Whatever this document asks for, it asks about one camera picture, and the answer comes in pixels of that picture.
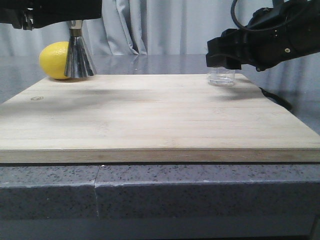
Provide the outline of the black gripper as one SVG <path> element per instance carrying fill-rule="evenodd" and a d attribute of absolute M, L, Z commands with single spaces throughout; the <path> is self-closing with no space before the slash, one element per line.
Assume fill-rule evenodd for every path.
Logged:
<path fill-rule="evenodd" d="M 55 23 L 99 19 L 101 0 L 2 0 L 0 22 L 15 29 L 40 29 Z"/>
<path fill-rule="evenodd" d="M 257 11 L 246 33 L 248 64 L 258 72 L 320 51 L 320 2 L 289 0 L 270 11 Z M 241 70 L 244 32 L 229 28 L 207 42 L 206 65 Z"/>

